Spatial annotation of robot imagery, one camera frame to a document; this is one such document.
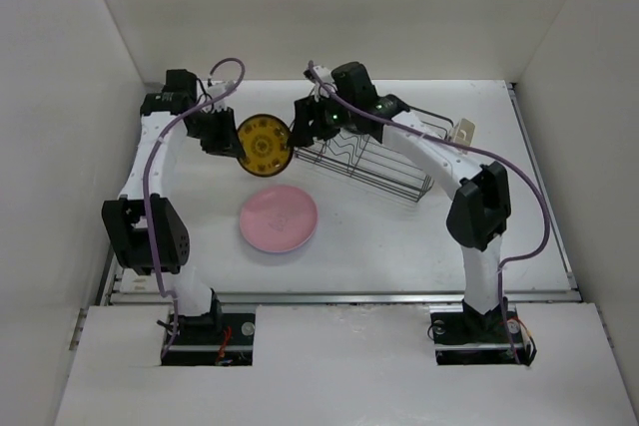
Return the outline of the yellow patterned small plate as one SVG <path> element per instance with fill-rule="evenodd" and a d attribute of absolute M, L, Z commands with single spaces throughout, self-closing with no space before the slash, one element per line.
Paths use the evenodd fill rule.
<path fill-rule="evenodd" d="M 278 117 L 269 114 L 248 117 L 238 127 L 238 136 L 245 151 L 238 163 L 255 177 L 274 177 L 293 159 L 294 149 L 289 146 L 291 130 Z"/>

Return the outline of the grey wire dish rack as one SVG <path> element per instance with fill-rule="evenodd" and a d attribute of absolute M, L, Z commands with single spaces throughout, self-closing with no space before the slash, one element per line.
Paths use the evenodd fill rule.
<path fill-rule="evenodd" d="M 329 140 L 295 149 L 297 159 L 363 183 L 385 194 L 419 202 L 434 180 L 412 162 L 354 127 Z"/>

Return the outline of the pink plate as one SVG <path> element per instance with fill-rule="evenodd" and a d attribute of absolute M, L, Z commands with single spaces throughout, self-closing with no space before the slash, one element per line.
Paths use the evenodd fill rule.
<path fill-rule="evenodd" d="M 244 240 L 266 253 L 293 251 L 314 235 L 319 210 L 304 190 L 288 185 L 265 188 L 247 199 L 239 214 Z"/>

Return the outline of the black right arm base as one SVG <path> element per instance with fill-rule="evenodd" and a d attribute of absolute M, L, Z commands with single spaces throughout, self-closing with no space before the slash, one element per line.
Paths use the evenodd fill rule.
<path fill-rule="evenodd" d="M 438 366 L 530 366 L 537 347 L 515 309 L 508 308 L 504 322 L 500 308 L 487 316 L 470 311 L 440 309 L 430 312 L 428 335 Z"/>

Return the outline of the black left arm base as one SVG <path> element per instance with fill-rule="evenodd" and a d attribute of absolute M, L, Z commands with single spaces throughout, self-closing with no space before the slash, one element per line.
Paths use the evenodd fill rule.
<path fill-rule="evenodd" d="M 172 336 L 174 317 L 158 321 L 166 330 L 161 352 L 163 366 L 252 366 L 256 335 L 256 312 L 224 311 L 214 298 L 201 315 L 179 315 L 177 334 Z"/>

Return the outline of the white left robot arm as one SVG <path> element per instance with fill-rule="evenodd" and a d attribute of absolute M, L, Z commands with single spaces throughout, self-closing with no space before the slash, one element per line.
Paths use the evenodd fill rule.
<path fill-rule="evenodd" d="M 168 70 L 162 89 L 147 94 L 140 107 L 139 143 L 127 180 L 118 196 L 102 205 L 102 221 L 120 266 L 152 275 L 161 296 L 172 301 L 173 318 L 164 327 L 173 337 L 180 330 L 178 294 L 165 284 L 164 275 L 180 273 L 190 256 L 187 227 L 170 200 L 179 152 L 187 139 L 194 139 L 208 155 L 246 156 L 234 110 L 226 104 L 240 83 Z"/>

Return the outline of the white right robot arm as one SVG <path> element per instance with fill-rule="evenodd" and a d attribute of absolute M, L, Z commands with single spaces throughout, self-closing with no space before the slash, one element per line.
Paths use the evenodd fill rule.
<path fill-rule="evenodd" d="M 499 325 L 501 237 L 510 214 L 507 172 L 438 138 L 394 95 L 315 97 L 298 82 L 241 90 L 246 166 L 199 168 L 191 181 L 191 260 L 224 293 L 340 294 L 429 284 L 438 264 L 461 264 L 464 332 Z M 378 145 L 435 188 L 422 208 L 395 210 L 387 190 L 358 187 L 320 150 L 349 135 Z"/>

